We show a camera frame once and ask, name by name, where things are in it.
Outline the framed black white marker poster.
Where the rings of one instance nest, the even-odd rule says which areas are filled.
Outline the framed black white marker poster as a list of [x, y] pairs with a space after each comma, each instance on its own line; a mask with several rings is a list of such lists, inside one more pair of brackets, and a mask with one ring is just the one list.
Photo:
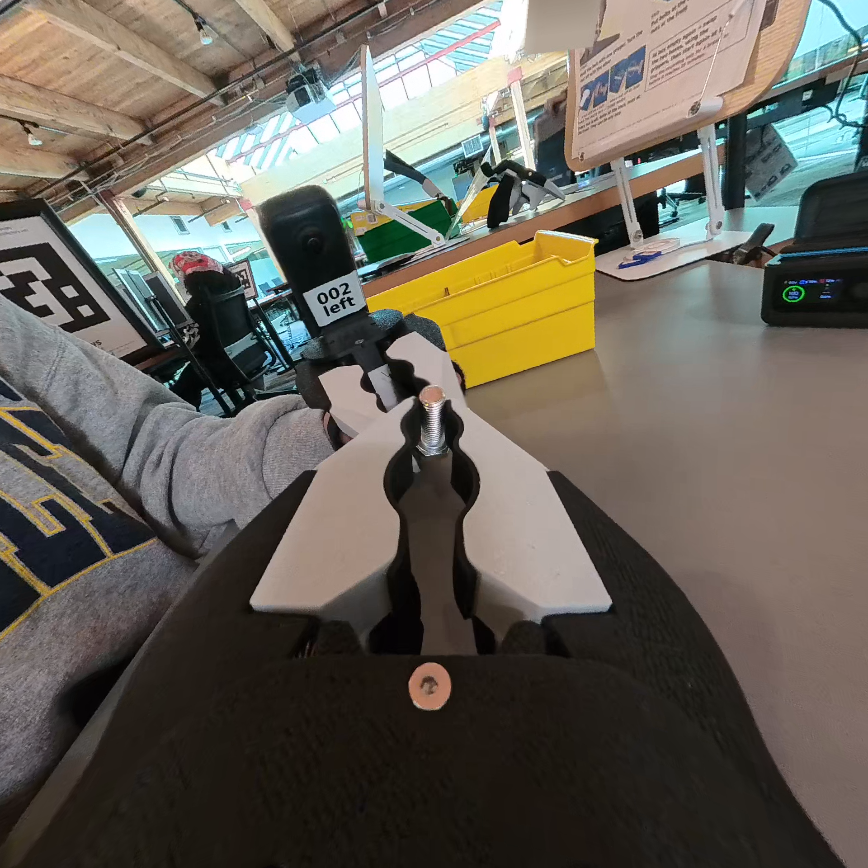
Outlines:
[[38, 319], [126, 361], [163, 350], [44, 200], [1, 204], [1, 293]]

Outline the yellow plastic bin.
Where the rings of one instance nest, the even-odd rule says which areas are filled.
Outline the yellow plastic bin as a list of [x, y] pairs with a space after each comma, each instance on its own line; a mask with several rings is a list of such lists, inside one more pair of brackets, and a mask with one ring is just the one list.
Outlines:
[[597, 240], [540, 231], [368, 299], [435, 322], [472, 388], [594, 349]]

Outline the printed instruction sheet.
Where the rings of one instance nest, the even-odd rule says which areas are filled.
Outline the printed instruction sheet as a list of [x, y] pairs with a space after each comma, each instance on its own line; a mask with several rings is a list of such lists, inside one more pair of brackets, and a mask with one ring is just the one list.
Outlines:
[[566, 156], [581, 171], [689, 132], [745, 81], [765, 2], [602, 2], [571, 69]]

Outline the black and white tool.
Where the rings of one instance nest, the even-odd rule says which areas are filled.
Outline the black and white tool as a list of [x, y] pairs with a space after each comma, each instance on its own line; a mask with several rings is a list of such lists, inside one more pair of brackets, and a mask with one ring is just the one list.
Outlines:
[[489, 230], [497, 229], [524, 207], [536, 211], [547, 198], [559, 201], [566, 199], [563, 190], [552, 179], [514, 160], [502, 160], [496, 166], [484, 161], [480, 170], [488, 179], [497, 180], [486, 216]]

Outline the white tilted board stand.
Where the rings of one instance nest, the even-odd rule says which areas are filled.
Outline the white tilted board stand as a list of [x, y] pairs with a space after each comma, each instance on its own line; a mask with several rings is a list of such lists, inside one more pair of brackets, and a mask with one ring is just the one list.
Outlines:
[[[363, 193], [364, 208], [375, 212], [386, 210], [385, 199], [385, 139], [384, 109], [379, 91], [372, 51], [368, 44], [360, 48], [360, 69], [362, 84], [362, 133], [363, 133]], [[425, 226], [407, 219], [400, 211], [392, 212], [396, 221], [414, 226], [425, 233], [438, 247], [445, 244], [446, 238], [433, 233]]]

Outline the black mesh chair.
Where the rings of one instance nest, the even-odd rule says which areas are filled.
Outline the black mesh chair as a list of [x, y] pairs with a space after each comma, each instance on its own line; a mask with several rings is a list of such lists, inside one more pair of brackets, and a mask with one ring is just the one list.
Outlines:
[[759, 208], [744, 225], [754, 231], [728, 255], [734, 265], [797, 282], [866, 280], [865, 170], [816, 181], [797, 208]]

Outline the silver hex bolt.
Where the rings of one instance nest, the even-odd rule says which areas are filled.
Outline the silver hex bolt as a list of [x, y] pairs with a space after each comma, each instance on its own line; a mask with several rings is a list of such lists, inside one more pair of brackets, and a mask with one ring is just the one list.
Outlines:
[[423, 458], [437, 458], [449, 451], [445, 416], [448, 398], [439, 385], [426, 385], [418, 395], [421, 411], [418, 453]]

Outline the green plastic bin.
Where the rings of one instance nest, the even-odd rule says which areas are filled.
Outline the green plastic bin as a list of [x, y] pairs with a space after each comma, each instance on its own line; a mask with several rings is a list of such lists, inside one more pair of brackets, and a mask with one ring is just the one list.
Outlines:
[[398, 206], [387, 203], [385, 211], [352, 212], [347, 219], [348, 226], [369, 264], [412, 255], [433, 243], [427, 234], [418, 232], [414, 226], [394, 220], [392, 212], [396, 211], [443, 238], [448, 233], [450, 209], [438, 199]]

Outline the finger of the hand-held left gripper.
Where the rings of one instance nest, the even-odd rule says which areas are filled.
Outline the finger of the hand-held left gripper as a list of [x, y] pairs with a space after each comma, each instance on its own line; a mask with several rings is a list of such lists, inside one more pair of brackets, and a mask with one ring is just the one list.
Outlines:
[[331, 418], [343, 435], [354, 439], [382, 415], [374, 392], [363, 387], [363, 369], [339, 365], [321, 373], [320, 385], [330, 403]]
[[418, 398], [423, 405], [442, 401], [456, 412], [468, 410], [449, 354], [418, 332], [405, 335], [388, 348], [388, 373], [395, 393], [392, 407]]

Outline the black office chair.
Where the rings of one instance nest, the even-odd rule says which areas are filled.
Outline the black office chair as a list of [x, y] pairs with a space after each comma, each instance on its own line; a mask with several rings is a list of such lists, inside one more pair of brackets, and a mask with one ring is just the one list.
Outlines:
[[243, 289], [221, 274], [198, 287], [187, 308], [199, 335], [193, 353], [211, 381], [237, 409], [256, 402], [277, 356], [258, 329]]

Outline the white document stand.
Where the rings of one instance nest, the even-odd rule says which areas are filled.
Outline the white document stand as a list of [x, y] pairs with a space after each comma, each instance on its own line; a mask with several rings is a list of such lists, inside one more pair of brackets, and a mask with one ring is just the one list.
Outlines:
[[636, 281], [688, 266], [729, 247], [738, 246], [748, 238], [746, 232], [724, 229], [725, 210], [722, 201], [721, 167], [715, 134], [715, 119], [722, 110], [720, 95], [701, 97], [693, 102], [684, 119], [698, 130], [702, 171], [706, 183], [708, 220], [704, 227], [691, 223], [670, 233], [660, 233], [646, 239], [635, 211], [630, 176], [624, 158], [611, 162], [627, 230], [628, 244], [595, 257], [599, 274], [622, 281]]

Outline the person's left forearm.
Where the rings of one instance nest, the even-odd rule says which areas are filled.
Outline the person's left forearm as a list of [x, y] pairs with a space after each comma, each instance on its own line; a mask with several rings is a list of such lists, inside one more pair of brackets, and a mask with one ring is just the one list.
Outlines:
[[204, 415], [5, 298], [1, 308], [2, 379], [177, 552], [204, 556], [230, 524], [249, 524], [336, 450], [326, 413], [299, 396], [234, 418]]

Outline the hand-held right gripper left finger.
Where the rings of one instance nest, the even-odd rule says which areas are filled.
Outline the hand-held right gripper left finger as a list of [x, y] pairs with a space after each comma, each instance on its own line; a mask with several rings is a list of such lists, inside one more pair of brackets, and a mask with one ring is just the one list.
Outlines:
[[255, 611], [349, 623], [375, 654], [421, 652], [399, 509], [419, 432], [419, 402], [409, 398], [320, 464], [249, 601]]

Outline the wooden document board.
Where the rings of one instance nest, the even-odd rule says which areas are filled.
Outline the wooden document board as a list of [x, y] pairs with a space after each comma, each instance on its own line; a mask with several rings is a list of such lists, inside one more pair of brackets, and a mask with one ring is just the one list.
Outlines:
[[[797, 48], [797, 44], [801, 38], [801, 33], [807, 20], [809, 6], [810, 3], [808, 1], [765, 2], [765, 11], [760, 27], [760, 33], [754, 46], [754, 53], [748, 64], [745, 81], [739, 88], [732, 90], [723, 96], [723, 107], [716, 116], [715, 124], [722, 123], [734, 115], [746, 112], [746, 110], [752, 107], [762, 96], [765, 96], [771, 90], [772, 86], [783, 76], [790, 60], [793, 59], [795, 49]], [[566, 163], [570, 169], [577, 173], [581, 173], [588, 171], [591, 168], [584, 171], [573, 168], [569, 163], [569, 158], [566, 156], [566, 146], [569, 136], [568, 123], [572, 120], [575, 108], [575, 98], [572, 93], [572, 88], [570, 87], [570, 80], [571, 69], [576, 65], [578, 58], [571, 56], [573, 52], [581, 51], [572, 50], [569, 54], [568, 107], [565, 121], [564, 154]], [[689, 132], [681, 132], [673, 138], [684, 136], [696, 131], [698, 131], [697, 128], [694, 128]], [[667, 142], [673, 138], [667, 140], [659, 138], [655, 140], [653, 144], [630, 155], [634, 155], [646, 148]]]

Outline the black power bank with display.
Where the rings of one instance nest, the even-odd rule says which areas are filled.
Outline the black power bank with display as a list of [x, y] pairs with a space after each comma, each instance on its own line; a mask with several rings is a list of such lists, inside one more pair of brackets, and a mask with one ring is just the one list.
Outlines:
[[866, 329], [866, 245], [772, 258], [764, 268], [760, 317], [774, 327]]

